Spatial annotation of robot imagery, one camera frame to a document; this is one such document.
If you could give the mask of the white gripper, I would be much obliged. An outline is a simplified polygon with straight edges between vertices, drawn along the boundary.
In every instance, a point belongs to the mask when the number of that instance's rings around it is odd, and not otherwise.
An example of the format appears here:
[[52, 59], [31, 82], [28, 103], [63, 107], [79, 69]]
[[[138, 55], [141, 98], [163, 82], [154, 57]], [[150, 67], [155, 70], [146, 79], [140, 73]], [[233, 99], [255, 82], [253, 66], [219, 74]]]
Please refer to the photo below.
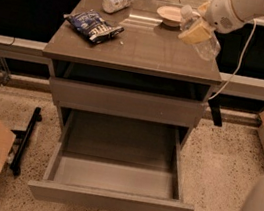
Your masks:
[[191, 18], [182, 23], [179, 40], [185, 44], [202, 43], [211, 38], [214, 28], [219, 33], [229, 33], [245, 25], [239, 14], [245, 0], [209, 0], [203, 2], [197, 11], [203, 18]]

